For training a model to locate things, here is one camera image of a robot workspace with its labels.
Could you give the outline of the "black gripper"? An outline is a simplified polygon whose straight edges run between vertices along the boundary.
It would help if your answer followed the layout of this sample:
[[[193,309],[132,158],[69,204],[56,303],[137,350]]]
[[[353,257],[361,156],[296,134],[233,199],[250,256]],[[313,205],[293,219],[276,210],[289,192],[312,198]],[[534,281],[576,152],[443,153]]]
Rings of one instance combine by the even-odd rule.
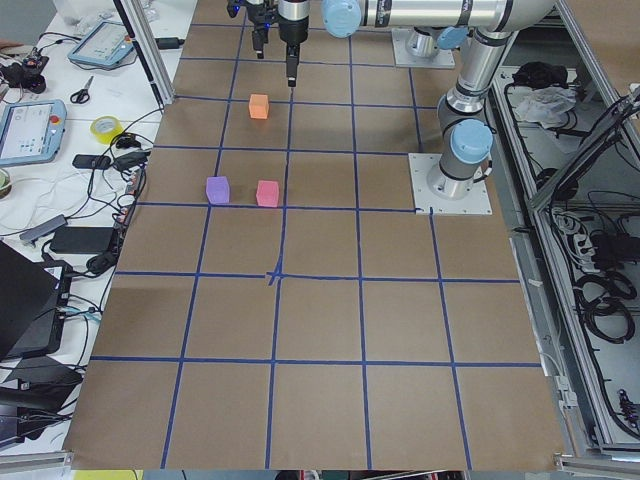
[[[310,2],[308,0],[279,0],[277,5],[279,36],[286,46],[286,78],[295,88],[298,78],[300,44],[308,38]]]
[[[250,22],[254,26],[252,31],[252,48],[258,59],[264,58],[265,31],[278,22],[277,4],[267,0],[228,0],[227,13],[235,18],[241,8],[246,9]]]

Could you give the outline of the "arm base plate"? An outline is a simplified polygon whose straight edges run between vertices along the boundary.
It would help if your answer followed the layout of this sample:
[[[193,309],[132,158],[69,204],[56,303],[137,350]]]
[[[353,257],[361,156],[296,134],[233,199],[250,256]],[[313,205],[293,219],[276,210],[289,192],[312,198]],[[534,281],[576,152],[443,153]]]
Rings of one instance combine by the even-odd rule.
[[[446,69],[455,68],[451,50],[441,49],[438,39],[443,29],[393,28],[391,30],[396,67]]]
[[[440,168],[437,153],[410,153],[409,171],[414,211],[419,215],[480,215],[493,213],[480,165],[471,179],[453,180]]]

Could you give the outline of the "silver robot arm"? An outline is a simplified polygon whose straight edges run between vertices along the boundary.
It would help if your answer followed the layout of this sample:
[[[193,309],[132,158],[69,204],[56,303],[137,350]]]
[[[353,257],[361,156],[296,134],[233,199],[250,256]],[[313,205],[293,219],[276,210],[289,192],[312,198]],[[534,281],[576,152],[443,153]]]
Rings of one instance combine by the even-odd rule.
[[[464,1],[459,7],[446,9],[439,1],[428,6],[418,1],[323,1],[321,15],[326,30],[337,38],[348,37],[363,26],[410,26],[413,31],[407,50],[414,56],[430,58],[438,50],[460,46],[469,32],[472,5]],[[301,45],[308,39],[308,1],[229,1],[226,5],[231,18],[241,9],[253,24],[252,45],[259,59],[264,57],[270,28],[276,25],[285,43],[285,58],[299,60]]]
[[[498,68],[514,37],[542,20],[550,1],[324,1],[320,6],[328,34],[349,38],[363,28],[403,33],[405,51],[431,59],[459,48],[461,66],[437,104],[443,150],[428,171],[429,189],[441,198],[464,198],[478,181],[493,145],[480,115]]]

